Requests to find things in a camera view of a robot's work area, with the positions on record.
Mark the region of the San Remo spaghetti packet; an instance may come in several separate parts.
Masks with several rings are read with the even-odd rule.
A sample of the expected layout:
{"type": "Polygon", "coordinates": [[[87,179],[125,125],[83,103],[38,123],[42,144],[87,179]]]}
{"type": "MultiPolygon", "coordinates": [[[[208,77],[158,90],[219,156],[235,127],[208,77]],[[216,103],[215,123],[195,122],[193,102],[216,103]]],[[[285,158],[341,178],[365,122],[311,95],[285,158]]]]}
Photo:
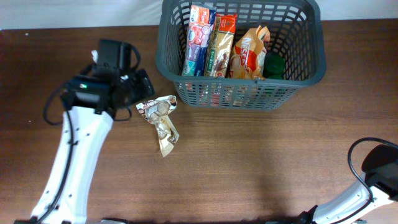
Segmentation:
{"type": "Polygon", "coordinates": [[[213,32],[208,45],[204,76],[225,77],[234,35],[236,32],[236,14],[216,14],[213,32]]]}

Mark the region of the green-lid jar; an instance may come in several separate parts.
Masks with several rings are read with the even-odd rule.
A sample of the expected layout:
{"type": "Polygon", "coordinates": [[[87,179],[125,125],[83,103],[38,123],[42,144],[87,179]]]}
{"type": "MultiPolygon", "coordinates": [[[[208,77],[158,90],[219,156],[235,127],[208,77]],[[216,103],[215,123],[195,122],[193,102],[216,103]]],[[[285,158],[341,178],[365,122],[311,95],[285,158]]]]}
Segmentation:
{"type": "Polygon", "coordinates": [[[285,60],[277,53],[270,52],[264,61],[263,77],[282,80],[285,70],[285,60]]]}
{"type": "Polygon", "coordinates": [[[286,91],[284,88],[265,88],[262,96],[264,98],[277,98],[279,100],[285,95],[286,91]]]}

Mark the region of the orange snack bag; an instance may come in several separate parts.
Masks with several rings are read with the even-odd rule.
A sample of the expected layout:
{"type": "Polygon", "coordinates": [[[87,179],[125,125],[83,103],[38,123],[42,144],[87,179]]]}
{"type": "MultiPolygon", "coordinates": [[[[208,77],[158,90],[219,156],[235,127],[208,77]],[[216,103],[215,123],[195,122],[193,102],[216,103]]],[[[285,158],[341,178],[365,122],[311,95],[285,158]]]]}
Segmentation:
{"type": "Polygon", "coordinates": [[[270,40],[271,33],[266,26],[250,28],[232,48],[228,77],[245,80],[264,80],[266,44],[270,40]]]}

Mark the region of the silver brown snack pouch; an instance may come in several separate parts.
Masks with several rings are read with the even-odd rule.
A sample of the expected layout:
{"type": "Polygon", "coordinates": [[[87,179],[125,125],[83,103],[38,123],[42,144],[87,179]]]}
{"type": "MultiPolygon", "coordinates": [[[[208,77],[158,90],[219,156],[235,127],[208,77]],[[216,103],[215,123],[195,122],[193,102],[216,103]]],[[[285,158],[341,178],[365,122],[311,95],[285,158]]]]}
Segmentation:
{"type": "Polygon", "coordinates": [[[169,114],[177,107],[174,95],[158,97],[136,105],[139,114],[150,124],[155,126],[158,134],[160,151],[163,157],[168,156],[174,149],[180,137],[169,114]]]}

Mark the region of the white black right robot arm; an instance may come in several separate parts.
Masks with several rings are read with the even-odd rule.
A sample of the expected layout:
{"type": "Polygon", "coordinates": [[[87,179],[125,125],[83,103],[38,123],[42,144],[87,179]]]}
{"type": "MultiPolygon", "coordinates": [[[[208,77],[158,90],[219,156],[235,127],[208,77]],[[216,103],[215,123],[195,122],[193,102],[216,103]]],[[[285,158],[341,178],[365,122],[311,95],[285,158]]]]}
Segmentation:
{"type": "Polygon", "coordinates": [[[397,148],[380,144],[364,159],[363,174],[355,183],[327,203],[316,205],[283,223],[356,223],[365,214],[397,202],[397,148]]]}

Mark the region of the Kleenex tissue multipack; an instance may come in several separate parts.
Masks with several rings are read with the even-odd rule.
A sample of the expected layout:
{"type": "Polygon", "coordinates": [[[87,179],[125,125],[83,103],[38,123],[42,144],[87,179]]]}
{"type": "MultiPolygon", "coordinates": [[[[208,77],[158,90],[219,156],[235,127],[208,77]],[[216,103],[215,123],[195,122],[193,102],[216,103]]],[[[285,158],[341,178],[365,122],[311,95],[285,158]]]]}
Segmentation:
{"type": "Polygon", "coordinates": [[[205,58],[216,18],[216,7],[192,4],[187,30],[187,46],[181,76],[200,77],[204,74],[205,58]]]}

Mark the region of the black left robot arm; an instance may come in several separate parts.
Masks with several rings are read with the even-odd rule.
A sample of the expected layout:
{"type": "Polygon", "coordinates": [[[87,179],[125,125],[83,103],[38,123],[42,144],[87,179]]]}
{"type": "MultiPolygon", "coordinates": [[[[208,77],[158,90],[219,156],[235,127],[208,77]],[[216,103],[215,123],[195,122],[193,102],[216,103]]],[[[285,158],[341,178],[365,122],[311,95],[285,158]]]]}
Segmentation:
{"type": "Polygon", "coordinates": [[[154,95],[135,46],[101,39],[93,63],[61,84],[62,135],[45,190],[26,223],[85,223],[90,186],[103,143],[119,110],[154,95]]]}

